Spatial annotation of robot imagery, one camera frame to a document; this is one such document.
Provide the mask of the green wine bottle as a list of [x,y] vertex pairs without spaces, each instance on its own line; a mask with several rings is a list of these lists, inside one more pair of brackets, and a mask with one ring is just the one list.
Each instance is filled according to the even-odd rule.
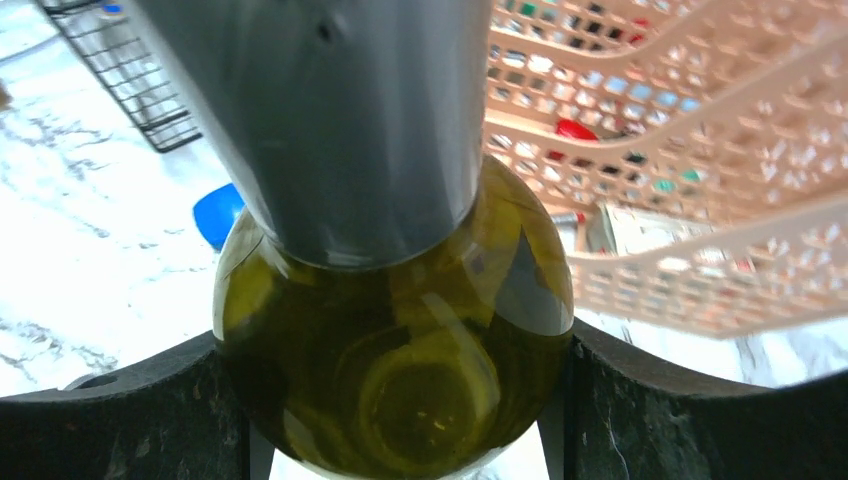
[[332,479],[452,479],[558,382],[569,268],[483,152],[488,1],[131,1],[245,202],[213,334],[248,418]]

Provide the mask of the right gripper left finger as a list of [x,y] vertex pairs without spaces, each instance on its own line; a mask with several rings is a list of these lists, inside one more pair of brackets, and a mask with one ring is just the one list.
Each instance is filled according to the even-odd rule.
[[247,438],[211,333],[75,389],[1,400],[4,479],[246,479]]

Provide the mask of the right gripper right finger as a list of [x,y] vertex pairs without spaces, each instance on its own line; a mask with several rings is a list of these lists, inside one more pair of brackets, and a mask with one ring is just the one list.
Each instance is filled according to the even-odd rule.
[[579,321],[538,427],[553,479],[843,479],[847,376],[733,382]]

